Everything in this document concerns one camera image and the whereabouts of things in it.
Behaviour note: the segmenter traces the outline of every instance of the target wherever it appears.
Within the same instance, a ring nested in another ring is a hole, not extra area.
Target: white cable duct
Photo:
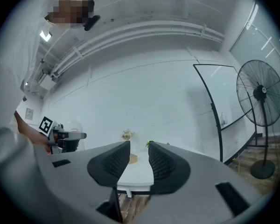
[[[196,24],[193,24],[193,23],[188,23],[188,22],[183,22],[183,21],[144,21],[144,22],[138,22],[138,23],[134,23],[134,24],[129,24],[129,25],[125,25],[125,26],[122,26],[120,28],[115,28],[115,29],[112,29],[110,31],[107,31],[107,32],[104,32],[92,39],[90,39],[89,41],[85,42],[84,44],[80,45],[77,47],[78,50],[81,50],[83,48],[85,48],[88,44],[93,44],[95,43],[96,41],[99,41],[107,36],[110,36],[110,35],[113,35],[115,33],[118,33],[118,32],[124,32],[126,30],[129,30],[129,29],[133,29],[133,28],[143,28],[145,26],[180,26],[180,27],[186,27],[186,28],[196,28],[196,29],[203,29],[204,26],[202,25],[196,25]],[[217,31],[214,31],[212,29],[209,29],[209,28],[205,28],[205,32],[208,32],[208,33],[213,33],[215,35],[217,35],[219,38],[224,38],[224,35],[217,32]],[[62,66],[63,64],[68,61],[73,55],[75,55],[76,52],[75,51],[72,51],[71,53],[69,53],[53,70],[52,70],[52,73],[58,71]]]
[[[95,46],[92,46],[91,48],[85,50],[84,52],[82,52],[82,56],[83,58],[94,54],[95,52],[98,52],[100,50],[103,50],[105,48],[108,48],[110,46],[122,43],[122,42],[126,42],[126,41],[130,41],[133,39],[137,39],[137,38],[142,38],[142,37],[149,37],[149,36],[156,36],[156,35],[190,35],[190,36],[197,36],[200,37],[201,36],[201,32],[200,31],[195,31],[195,30],[188,30],[187,32],[184,31],[184,29],[181,28],[161,28],[161,29],[145,29],[143,30],[143,33],[140,34],[139,31],[133,31],[133,32],[127,32],[124,33],[123,35],[125,35],[124,37],[121,37],[122,39],[119,40],[118,37],[114,37],[114,38],[110,38],[107,39]],[[204,38],[207,39],[211,39],[213,41],[216,42],[220,42],[222,43],[223,40],[222,39],[218,39],[217,37],[211,36],[211,35],[206,35],[204,34],[203,36]],[[79,57],[76,57],[75,59],[73,59],[70,63],[66,64],[65,66],[63,66],[60,70],[58,70],[58,76],[54,75],[55,77],[59,77],[62,73],[64,73],[68,68],[70,68],[72,65],[74,65],[76,62],[78,62],[80,60]]]
[[[182,17],[182,16],[176,16],[176,15],[168,15],[168,14],[157,14],[157,15],[154,15],[154,18],[157,18],[157,20],[163,20],[163,18],[164,17],[166,17],[166,18],[168,18],[168,17],[170,17],[170,19],[171,20],[177,20],[177,19],[184,19],[184,17]],[[138,22],[140,22],[140,21],[143,21],[143,15],[141,15],[141,16],[134,16],[133,17],[133,21],[131,21],[131,19],[117,19],[117,21],[120,21],[120,22],[122,22],[122,23],[124,23],[124,24],[126,24],[127,22],[129,22],[130,24],[134,24],[134,23],[138,23]],[[81,46],[81,45],[83,45],[85,43],[85,41],[78,41],[78,42],[76,42],[73,46],[74,47],[79,47],[79,46]],[[71,52],[71,49],[72,48],[70,48],[70,49],[68,49],[61,57],[60,57],[60,60],[62,61],[64,58],[65,58],[65,56],[66,55],[68,55],[68,53],[69,52]]]
[[[74,51],[76,52],[76,54],[81,58],[81,60],[84,59],[84,57],[82,56],[82,54],[80,53],[80,51],[76,48],[76,47],[73,47]]]

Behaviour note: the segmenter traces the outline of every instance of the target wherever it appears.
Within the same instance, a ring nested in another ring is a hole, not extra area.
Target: white wall
[[[252,12],[253,3],[255,0],[236,0],[235,9],[230,16],[227,28],[225,31],[225,40],[221,47],[221,51],[229,51],[235,41],[240,36],[246,25],[249,15]]]
[[[153,139],[219,159],[210,98],[193,67],[196,58],[221,62],[214,49],[216,43],[183,36],[141,38],[104,49],[62,77],[45,97],[42,116],[80,122],[86,149],[120,141],[129,128],[135,132],[132,151]],[[245,144],[254,132],[250,126],[241,120],[223,132],[224,160]]]
[[[38,97],[32,95],[32,94],[25,94],[27,100],[26,101],[21,101],[19,106],[17,107],[17,112],[21,116],[21,118],[29,124],[31,127],[34,129],[38,129],[39,124],[41,122],[41,119],[43,118],[40,116],[41,111],[42,111],[42,105],[43,101],[39,99]],[[25,119],[26,115],[26,109],[32,109],[33,110],[33,119]]]

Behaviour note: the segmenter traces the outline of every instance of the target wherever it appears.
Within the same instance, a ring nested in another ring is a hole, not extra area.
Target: wooden floor
[[[258,145],[264,145],[264,138],[259,138]],[[251,185],[256,187],[262,194],[269,193],[276,189],[280,181],[280,136],[275,139],[269,138],[269,148],[267,152],[267,159],[275,163],[275,172],[273,176],[268,179],[257,179],[250,173],[251,165],[262,160],[264,157],[265,149],[263,147],[248,147],[245,149],[240,156],[229,165],[232,170],[237,172],[240,176],[245,178]]]
[[[264,138],[259,138],[258,145],[264,145],[264,141]],[[280,181],[280,136],[276,137],[276,143],[274,138],[269,138],[267,159],[275,163],[275,172],[272,177],[260,180],[254,178],[250,174],[250,167],[255,161],[263,159],[264,150],[263,147],[247,147],[247,149],[229,165],[232,170],[245,178],[247,182],[257,188],[262,194],[274,190]],[[128,198],[126,194],[120,194],[119,204],[124,220],[123,223],[131,223],[134,217],[145,208],[149,200],[149,195],[133,195],[132,198]]]
[[[137,213],[140,213],[149,202],[149,195],[133,195],[128,198],[126,194],[119,195],[119,204],[123,223],[131,223]]]

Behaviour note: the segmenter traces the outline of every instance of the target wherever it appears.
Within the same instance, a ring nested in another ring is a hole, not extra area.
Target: black fan
[[[237,93],[247,118],[256,125],[265,127],[265,157],[251,166],[251,174],[258,179],[266,179],[275,171],[275,164],[266,160],[267,127],[280,117],[280,78],[269,64],[260,60],[249,61],[238,73]]]

